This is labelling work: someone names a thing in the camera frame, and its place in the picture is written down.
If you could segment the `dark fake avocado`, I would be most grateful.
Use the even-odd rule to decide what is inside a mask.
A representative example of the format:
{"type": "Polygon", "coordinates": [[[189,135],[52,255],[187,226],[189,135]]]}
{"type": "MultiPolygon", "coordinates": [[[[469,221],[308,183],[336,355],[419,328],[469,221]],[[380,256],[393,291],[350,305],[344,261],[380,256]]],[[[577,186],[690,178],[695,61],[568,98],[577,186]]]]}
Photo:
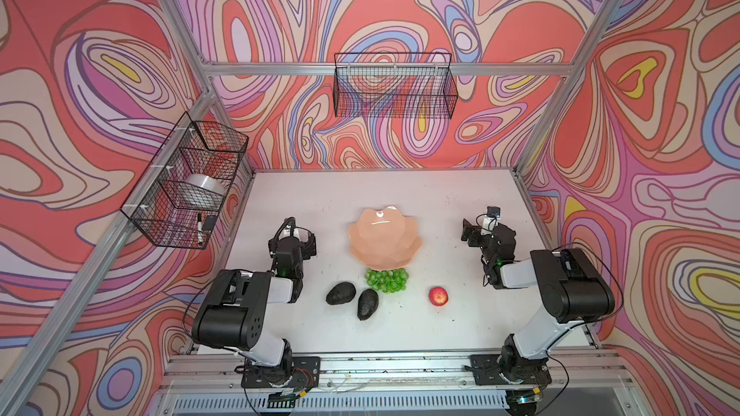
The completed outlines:
{"type": "Polygon", "coordinates": [[[329,305],[341,305],[352,302],[357,294],[357,289],[353,283],[343,281],[331,288],[325,301],[329,305]]]}
{"type": "Polygon", "coordinates": [[[364,290],[358,298],[358,319],[360,321],[366,321],[370,319],[377,311],[379,304],[379,295],[375,290],[364,290]]]}

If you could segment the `red fake apple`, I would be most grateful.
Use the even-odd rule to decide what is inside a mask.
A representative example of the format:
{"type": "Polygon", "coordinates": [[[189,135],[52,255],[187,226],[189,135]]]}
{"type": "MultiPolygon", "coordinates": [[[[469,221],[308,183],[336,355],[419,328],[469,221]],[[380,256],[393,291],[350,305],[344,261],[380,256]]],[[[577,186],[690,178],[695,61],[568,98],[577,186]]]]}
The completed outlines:
{"type": "Polygon", "coordinates": [[[449,302],[448,292],[440,286],[433,287],[429,291],[428,298],[431,304],[437,307],[445,306],[449,302]]]}

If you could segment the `green fake grape bunch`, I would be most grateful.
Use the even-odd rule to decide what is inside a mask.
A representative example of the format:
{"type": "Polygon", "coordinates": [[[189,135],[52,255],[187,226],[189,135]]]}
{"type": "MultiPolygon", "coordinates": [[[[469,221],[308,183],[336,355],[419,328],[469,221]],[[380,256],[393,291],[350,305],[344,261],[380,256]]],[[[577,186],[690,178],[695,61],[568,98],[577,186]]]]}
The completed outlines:
{"type": "Polygon", "coordinates": [[[365,281],[368,286],[385,294],[394,294],[404,291],[409,280],[409,274],[404,269],[387,271],[375,271],[368,269],[365,273],[365,281]]]}

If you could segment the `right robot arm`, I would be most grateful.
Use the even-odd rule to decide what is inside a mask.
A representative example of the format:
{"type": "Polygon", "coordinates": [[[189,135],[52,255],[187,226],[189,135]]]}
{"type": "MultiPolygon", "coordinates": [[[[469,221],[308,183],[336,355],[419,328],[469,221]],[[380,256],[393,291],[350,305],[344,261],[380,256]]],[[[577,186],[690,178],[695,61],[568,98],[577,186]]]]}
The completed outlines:
{"type": "Polygon", "coordinates": [[[506,381],[541,372],[550,349],[572,329],[596,323],[615,311],[616,298],[580,248],[533,250],[514,259],[516,232],[493,218],[483,225],[462,222],[461,240],[481,250],[484,284],[496,290],[536,287],[542,306],[518,332],[507,337],[493,369],[506,381]]]}

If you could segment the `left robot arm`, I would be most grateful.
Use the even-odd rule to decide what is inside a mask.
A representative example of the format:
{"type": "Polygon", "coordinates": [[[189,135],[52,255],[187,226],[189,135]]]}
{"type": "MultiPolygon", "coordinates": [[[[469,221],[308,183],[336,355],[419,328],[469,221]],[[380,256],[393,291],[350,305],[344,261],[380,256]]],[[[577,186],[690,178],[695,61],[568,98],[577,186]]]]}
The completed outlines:
{"type": "Polygon", "coordinates": [[[267,306],[294,304],[304,289],[304,262],[316,256],[315,235],[289,217],[268,241],[266,272],[223,270],[209,286],[191,327],[195,344],[235,352],[258,368],[291,373],[286,339],[264,330],[267,306]]]}

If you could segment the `pink flower-shaped fruit bowl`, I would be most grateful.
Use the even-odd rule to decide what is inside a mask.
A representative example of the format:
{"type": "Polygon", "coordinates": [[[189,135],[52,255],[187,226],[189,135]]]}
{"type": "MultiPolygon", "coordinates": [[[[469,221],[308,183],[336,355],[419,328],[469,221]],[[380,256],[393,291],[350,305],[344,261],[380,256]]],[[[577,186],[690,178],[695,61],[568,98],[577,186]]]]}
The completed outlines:
{"type": "Polygon", "coordinates": [[[364,209],[349,226],[348,236],[350,254],[378,272],[407,267],[422,247],[416,219],[394,206],[364,209]]]}

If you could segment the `black marker pen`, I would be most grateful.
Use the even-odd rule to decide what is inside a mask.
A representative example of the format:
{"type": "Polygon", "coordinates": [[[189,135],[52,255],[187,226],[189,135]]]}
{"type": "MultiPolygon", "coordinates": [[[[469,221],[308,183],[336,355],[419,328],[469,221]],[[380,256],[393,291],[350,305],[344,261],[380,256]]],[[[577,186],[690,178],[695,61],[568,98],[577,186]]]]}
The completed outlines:
{"type": "Polygon", "coordinates": [[[204,232],[202,231],[202,214],[198,213],[197,215],[197,238],[198,238],[198,246],[202,248],[204,245],[204,232]]]}

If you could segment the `silver tape roll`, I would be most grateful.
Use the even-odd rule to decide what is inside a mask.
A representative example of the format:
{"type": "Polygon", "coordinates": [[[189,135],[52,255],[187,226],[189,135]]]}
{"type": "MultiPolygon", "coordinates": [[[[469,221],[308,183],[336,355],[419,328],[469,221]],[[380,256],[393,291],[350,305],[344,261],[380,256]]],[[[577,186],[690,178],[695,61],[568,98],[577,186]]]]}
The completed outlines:
{"type": "Polygon", "coordinates": [[[185,182],[216,195],[224,196],[227,193],[222,181],[206,174],[192,173],[185,179],[185,182]]]}

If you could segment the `green circuit board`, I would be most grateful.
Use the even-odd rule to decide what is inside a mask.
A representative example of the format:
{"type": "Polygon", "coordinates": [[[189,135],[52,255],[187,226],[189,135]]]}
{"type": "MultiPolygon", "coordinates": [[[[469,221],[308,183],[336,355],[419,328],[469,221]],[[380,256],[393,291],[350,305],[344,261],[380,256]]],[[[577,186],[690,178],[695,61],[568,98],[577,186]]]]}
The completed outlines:
{"type": "Polygon", "coordinates": [[[294,408],[296,402],[306,396],[306,391],[299,393],[273,393],[268,396],[269,408],[294,408]]]}

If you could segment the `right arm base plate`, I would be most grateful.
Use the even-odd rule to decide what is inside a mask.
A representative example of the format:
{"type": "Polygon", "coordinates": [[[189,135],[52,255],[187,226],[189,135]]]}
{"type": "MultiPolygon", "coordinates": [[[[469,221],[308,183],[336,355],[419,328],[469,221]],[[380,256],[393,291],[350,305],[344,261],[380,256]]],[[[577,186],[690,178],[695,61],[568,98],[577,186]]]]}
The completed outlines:
{"type": "Polygon", "coordinates": [[[464,371],[473,375],[478,386],[514,385],[547,387],[552,377],[546,359],[502,358],[500,354],[472,354],[464,371]]]}

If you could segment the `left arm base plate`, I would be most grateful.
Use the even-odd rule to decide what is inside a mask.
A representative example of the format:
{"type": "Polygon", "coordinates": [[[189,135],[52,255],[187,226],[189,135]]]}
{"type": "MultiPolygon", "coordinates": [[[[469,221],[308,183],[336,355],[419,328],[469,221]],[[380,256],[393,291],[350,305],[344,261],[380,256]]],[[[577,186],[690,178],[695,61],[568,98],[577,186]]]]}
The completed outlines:
{"type": "Polygon", "coordinates": [[[320,381],[321,358],[285,358],[276,367],[257,366],[247,361],[238,365],[234,371],[241,376],[241,386],[245,389],[308,391],[320,381]]]}

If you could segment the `aluminium front rail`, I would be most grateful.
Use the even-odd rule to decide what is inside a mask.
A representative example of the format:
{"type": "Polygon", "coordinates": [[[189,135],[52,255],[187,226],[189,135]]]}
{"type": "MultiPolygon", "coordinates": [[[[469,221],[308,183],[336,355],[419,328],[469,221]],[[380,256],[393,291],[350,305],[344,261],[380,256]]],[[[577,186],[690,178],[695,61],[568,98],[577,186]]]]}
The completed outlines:
{"type": "Polygon", "coordinates": [[[244,389],[232,356],[179,356],[150,415],[649,415],[616,352],[560,350],[547,387],[475,384],[470,351],[321,354],[320,381],[294,408],[269,408],[276,389],[244,389]]]}

